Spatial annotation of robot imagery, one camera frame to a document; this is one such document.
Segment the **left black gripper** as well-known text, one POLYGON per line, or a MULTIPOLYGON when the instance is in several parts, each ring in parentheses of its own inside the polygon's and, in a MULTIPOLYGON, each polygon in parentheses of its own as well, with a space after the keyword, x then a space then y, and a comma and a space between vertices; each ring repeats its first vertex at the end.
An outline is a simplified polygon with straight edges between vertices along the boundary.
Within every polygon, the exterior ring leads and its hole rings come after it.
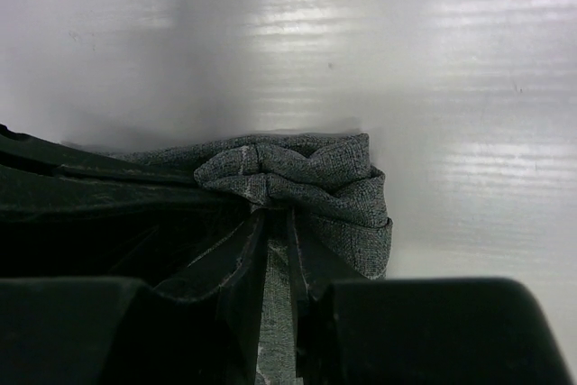
POLYGON ((1 274, 5 278, 163 279, 250 214, 160 169, 1 131, 1 274))

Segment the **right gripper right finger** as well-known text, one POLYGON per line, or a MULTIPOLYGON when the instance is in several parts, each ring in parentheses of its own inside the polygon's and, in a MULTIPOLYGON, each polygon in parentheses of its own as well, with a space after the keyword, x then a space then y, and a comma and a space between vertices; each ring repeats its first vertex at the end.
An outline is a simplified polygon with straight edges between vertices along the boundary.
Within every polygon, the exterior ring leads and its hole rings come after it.
POLYGON ((287 220, 297 376, 306 384, 568 384, 533 294, 502 278, 369 280, 287 220))

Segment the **grey cloth napkin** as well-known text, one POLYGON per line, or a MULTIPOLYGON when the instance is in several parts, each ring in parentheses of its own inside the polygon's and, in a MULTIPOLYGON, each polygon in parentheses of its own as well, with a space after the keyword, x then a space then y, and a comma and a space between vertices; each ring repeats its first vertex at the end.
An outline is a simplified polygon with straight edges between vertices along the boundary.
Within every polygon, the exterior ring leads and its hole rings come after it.
POLYGON ((393 223, 366 133, 257 134, 120 158, 183 170, 202 189, 243 197, 253 210, 299 207, 313 233, 361 275, 386 275, 393 223))

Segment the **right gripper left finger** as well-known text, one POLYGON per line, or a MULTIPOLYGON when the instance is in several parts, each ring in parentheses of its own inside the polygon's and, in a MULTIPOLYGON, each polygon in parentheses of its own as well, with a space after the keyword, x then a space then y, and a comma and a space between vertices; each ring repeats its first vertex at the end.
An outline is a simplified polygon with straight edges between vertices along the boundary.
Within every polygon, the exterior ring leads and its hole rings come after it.
POLYGON ((4 279, 4 384, 251 384, 266 215, 156 286, 126 277, 4 279))

